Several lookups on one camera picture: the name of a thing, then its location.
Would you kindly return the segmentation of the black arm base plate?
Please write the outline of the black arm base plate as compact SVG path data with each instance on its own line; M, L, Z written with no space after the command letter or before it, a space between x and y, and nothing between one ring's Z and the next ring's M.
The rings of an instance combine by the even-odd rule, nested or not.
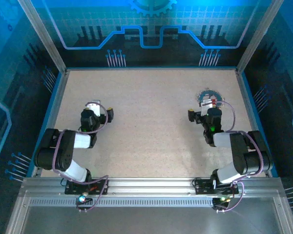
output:
M101 190L103 190L102 194L106 195L108 190L108 182L105 186L104 182L105 180L101 180L97 183L82 185L71 181L67 181L64 193L66 195L81 195L83 193L88 193L89 195L99 195Z
M194 178L191 182L196 195L238 195L237 185L217 184L215 180Z

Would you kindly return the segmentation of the aluminium frame post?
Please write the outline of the aluminium frame post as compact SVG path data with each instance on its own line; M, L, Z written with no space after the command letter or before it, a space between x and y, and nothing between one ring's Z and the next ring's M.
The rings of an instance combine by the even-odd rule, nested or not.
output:
M248 65L250 59L252 58L253 54L255 53L259 43L265 36L268 28L270 27L273 19L275 18L276 14L278 13L281 5L283 4L284 0L272 0L270 5L268 6L264 16L262 17L250 43L246 47L237 67L236 73L237 75L241 75L245 70L246 66Z
M18 0L31 25L60 73L66 74L66 65L31 0Z

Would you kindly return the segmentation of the grey metal shelf panel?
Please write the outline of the grey metal shelf panel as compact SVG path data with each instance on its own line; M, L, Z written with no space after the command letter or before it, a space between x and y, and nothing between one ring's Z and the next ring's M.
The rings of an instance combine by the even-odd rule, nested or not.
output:
M293 234L273 203L250 200L220 214L211 208L107 207L80 213L69 207L30 207L6 234Z

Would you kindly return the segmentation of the aluminium mounting rail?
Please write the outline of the aluminium mounting rail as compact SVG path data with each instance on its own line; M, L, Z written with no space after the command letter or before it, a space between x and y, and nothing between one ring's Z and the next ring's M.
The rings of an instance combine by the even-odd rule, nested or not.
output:
M65 197L59 177L27 178L19 197ZM106 197L195 197L191 178L110 178ZM251 177L243 180L244 197L284 197L279 178Z

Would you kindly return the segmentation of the small LED controller board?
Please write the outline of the small LED controller board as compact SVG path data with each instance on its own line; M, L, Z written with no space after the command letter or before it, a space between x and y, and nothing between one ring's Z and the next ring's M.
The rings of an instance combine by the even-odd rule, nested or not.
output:
M217 211L226 210L229 207L230 198L221 197L221 198L213 198L212 199L212 208Z
M80 195L76 200L76 205L88 204L89 202L92 202L92 200L92 198L88 198L86 195Z

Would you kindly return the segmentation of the aluminium table side rail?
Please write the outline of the aluminium table side rail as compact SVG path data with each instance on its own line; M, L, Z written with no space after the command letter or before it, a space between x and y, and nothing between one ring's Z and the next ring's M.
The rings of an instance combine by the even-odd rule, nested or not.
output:
M27 177L33 177L36 174L37 169L34 165L34 156L35 156L35 153L38 151L38 148L39 148L39 145L40 145L40 142L42 140L42 137L43 137L45 130L47 128L53 128L55 126L68 77L69 77L69 71L66 71L65 74L59 73L59 75L57 77L55 86L53 88L53 91L52 91L52 94L51 94L51 97L49 100L49 104L48 104L46 113L45 113L45 116L43 119L41 130L40 130L40 133L39 133L39 136L37 139L37 143L36 143L34 152L32 154L32 160L30 162L29 169L28 169L27 175L26 175Z
M250 120L251 129L258 130L261 133L261 135L263 136L264 142L268 148L268 151L271 152L268 146L268 142L267 142L260 118L259 118L258 111L255 106L255 102L253 100L251 89L246 79L246 76L244 73L238 74L238 72L236 72L236 77L240 87L244 105L246 107L247 114Z

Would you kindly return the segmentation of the aluminium table end rail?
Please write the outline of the aluminium table end rail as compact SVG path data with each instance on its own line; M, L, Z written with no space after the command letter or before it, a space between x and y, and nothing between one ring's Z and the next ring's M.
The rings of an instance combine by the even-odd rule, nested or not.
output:
M107 68L107 67L87 67L87 68L67 68L67 71L129 71L129 70L234 70L236 71L235 66L215 66L215 67L121 67L121 68Z

